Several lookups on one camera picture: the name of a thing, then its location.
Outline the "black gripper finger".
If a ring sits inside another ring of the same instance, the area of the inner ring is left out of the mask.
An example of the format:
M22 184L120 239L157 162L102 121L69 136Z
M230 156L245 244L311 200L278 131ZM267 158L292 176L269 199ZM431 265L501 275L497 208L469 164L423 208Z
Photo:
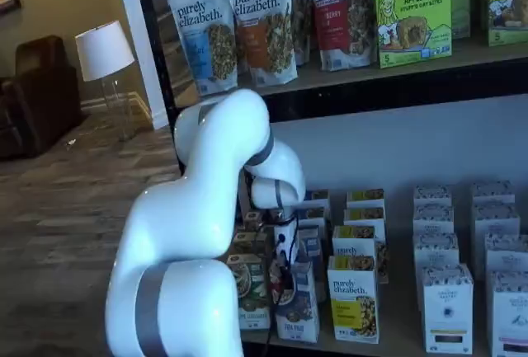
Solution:
M273 302L287 304L294 296L295 282L289 269L273 265L271 267L271 295Z

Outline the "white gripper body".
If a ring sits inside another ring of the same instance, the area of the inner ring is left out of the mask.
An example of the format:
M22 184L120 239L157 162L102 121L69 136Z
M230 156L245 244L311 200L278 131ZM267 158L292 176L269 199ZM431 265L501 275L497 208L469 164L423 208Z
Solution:
M297 219L292 218L289 222L274 227L275 251L279 266L289 268L297 257L297 225Z

